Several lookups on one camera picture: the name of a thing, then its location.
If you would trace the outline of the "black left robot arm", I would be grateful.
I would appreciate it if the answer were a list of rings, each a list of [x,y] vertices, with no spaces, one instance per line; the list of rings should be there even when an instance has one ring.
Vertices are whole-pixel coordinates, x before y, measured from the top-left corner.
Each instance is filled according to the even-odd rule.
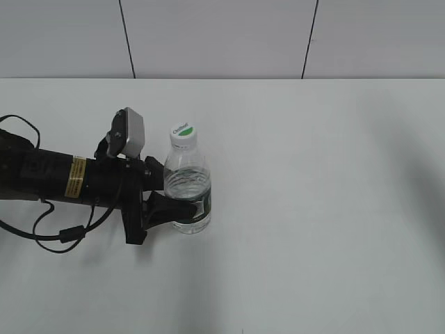
[[[114,209],[122,215],[128,244],[143,244],[147,230],[193,218],[197,207],[161,195],[163,165],[96,154],[88,159],[36,148],[29,140],[1,131],[1,199],[68,202]]]

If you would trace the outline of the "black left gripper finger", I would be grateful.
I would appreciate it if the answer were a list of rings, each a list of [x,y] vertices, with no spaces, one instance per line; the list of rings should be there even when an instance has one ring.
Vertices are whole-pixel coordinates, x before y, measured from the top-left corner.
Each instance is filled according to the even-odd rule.
[[[144,190],[162,191],[164,189],[163,164],[154,157],[147,156],[144,165]]]
[[[196,206],[190,202],[151,192],[149,198],[142,201],[142,227],[148,230],[164,223],[192,219],[196,212]]]

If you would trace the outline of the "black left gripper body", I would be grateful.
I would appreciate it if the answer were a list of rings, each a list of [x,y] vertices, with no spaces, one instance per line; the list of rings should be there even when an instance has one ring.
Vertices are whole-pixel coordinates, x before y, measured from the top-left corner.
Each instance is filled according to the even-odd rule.
[[[147,233],[143,227],[144,163],[137,159],[89,159],[84,175],[84,203],[106,211],[86,228],[101,226],[113,210],[120,210],[125,241],[141,245]]]

